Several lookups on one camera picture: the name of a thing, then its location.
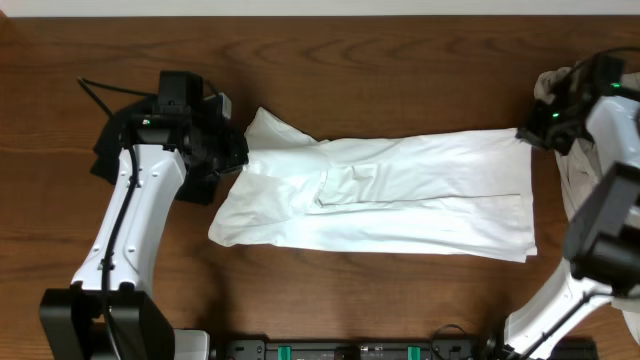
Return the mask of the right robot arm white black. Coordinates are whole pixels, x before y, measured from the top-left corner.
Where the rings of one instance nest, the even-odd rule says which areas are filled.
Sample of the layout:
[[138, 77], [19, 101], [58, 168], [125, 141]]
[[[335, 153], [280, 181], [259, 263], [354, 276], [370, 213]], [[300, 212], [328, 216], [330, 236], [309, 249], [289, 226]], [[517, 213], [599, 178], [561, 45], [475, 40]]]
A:
[[600, 307], [639, 301], [639, 93], [607, 85], [584, 127], [601, 177], [572, 216], [563, 258], [541, 289], [511, 313], [486, 359], [547, 359]]

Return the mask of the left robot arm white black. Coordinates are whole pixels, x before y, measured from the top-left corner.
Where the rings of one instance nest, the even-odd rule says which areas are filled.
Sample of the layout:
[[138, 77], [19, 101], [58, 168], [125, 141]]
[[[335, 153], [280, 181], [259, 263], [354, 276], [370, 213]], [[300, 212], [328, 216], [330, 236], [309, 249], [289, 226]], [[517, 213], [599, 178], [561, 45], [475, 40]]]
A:
[[69, 287], [39, 315], [56, 359], [208, 359], [204, 330], [176, 329], [152, 299], [168, 213], [190, 185], [207, 204], [220, 175], [247, 162], [244, 136], [220, 115], [137, 115], [117, 134], [116, 184], [99, 233]]

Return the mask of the white t-shirt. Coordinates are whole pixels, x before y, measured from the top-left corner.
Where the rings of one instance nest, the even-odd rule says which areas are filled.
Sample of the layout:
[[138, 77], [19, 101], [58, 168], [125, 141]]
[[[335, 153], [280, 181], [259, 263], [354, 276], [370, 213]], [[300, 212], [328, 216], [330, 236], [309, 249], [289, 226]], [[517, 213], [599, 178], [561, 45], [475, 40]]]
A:
[[223, 246], [473, 255], [537, 252], [531, 147], [513, 129], [316, 140], [265, 109], [208, 230]]

